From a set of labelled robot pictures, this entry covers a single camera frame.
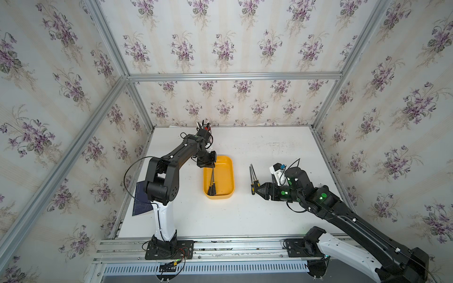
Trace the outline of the yellow-black file tool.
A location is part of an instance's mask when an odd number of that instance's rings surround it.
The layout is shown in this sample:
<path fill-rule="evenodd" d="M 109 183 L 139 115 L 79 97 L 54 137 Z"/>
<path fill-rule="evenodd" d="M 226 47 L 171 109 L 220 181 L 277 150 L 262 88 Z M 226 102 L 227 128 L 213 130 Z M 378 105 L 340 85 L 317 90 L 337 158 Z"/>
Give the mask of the yellow-black file tool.
<path fill-rule="evenodd" d="M 251 179 L 251 193 L 252 195 L 255 195 L 256 194 L 256 190 L 255 190 L 255 173 L 254 173 L 254 168 L 253 168 L 253 165 L 250 164 L 249 166 L 249 171 L 250 171 L 250 179 Z"/>
<path fill-rule="evenodd" d="M 212 176 L 211 176 L 211 190 L 210 190 L 210 195 L 214 196 L 216 195 L 216 187 L 215 187 L 215 170 L 212 170 Z"/>
<path fill-rule="evenodd" d="M 250 178 L 251 178 L 251 190 L 252 194 L 255 194 L 256 189 L 260 186 L 258 178 L 256 176 L 253 165 L 250 165 Z"/>
<path fill-rule="evenodd" d="M 208 191 L 207 191 L 208 196 L 212 195 L 213 175 L 214 175 L 214 169 L 212 169 L 212 171 L 211 171 L 210 183 L 209 183 Z"/>

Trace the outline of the yellow plastic storage tray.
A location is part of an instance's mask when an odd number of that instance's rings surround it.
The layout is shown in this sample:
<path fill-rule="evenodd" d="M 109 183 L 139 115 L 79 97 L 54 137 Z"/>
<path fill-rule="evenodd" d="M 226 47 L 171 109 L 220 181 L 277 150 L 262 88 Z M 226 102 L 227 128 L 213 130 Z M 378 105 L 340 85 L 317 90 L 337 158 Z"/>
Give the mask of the yellow plastic storage tray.
<path fill-rule="evenodd" d="M 232 159 L 229 156 L 217 156 L 215 163 L 215 187 L 216 195 L 208 196 L 208 186 L 212 168 L 204 168 L 203 171 L 203 192 L 212 200 L 228 199 L 235 191 L 234 168 Z"/>

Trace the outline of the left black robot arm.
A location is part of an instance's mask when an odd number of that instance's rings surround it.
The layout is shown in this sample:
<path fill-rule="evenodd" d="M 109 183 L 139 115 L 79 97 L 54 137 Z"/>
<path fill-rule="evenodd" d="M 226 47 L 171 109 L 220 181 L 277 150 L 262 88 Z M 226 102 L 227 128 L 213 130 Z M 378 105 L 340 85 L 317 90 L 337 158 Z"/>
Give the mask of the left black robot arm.
<path fill-rule="evenodd" d="M 145 180 L 139 185 L 153 206 L 156 219 L 154 238 L 170 244 L 176 238 L 172 202 L 179 192 L 180 169 L 190 159 L 200 168 L 215 167 L 217 154 L 209 151 L 213 144 L 211 125 L 198 126 L 196 134 L 187 134 L 182 143 L 163 157 L 151 157 Z"/>

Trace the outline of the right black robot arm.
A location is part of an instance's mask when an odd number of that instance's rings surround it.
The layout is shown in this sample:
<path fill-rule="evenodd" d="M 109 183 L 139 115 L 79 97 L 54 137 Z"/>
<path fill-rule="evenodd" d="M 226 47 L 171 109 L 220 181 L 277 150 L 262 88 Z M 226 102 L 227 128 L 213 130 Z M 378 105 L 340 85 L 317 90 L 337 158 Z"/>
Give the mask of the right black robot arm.
<path fill-rule="evenodd" d="M 323 185 L 315 187 L 299 167 L 277 163 L 270 168 L 272 182 L 260 184 L 250 168 L 251 192 L 265 200 L 297 203 L 303 212 L 336 226 L 357 246 L 348 244 L 325 229 L 312 227 L 303 238 L 286 239 L 283 247 L 290 258 L 308 258 L 309 275 L 322 278 L 330 258 L 367 275 L 377 283 L 424 283 L 428 280 L 429 255 L 420 248 L 408 248 L 386 236 L 359 217 L 337 195 Z"/>

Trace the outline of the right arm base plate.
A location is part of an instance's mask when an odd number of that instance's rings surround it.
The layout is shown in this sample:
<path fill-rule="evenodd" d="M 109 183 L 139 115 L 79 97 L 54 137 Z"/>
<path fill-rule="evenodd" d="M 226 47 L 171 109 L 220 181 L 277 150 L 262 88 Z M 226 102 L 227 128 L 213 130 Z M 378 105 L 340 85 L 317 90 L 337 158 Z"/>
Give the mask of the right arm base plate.
<path fill-rule="evenodd" d="M 290 258 L 321 256 L 316 244 L 303 238 L 285 239 L 283 241 L 283 247 Z"/>

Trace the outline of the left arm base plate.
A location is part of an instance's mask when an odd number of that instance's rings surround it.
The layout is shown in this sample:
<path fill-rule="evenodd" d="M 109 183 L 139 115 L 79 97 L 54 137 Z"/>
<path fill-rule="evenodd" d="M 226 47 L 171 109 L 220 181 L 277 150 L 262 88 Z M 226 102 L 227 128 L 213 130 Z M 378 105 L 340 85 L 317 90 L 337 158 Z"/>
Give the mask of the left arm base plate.
<path fill-rule="evenodd" d="M 176 236 L 165 242 L 153 236 L 146 244 L 145 259 L 192 259 L 194 243 L 189 240 L 178 240 Z"/>

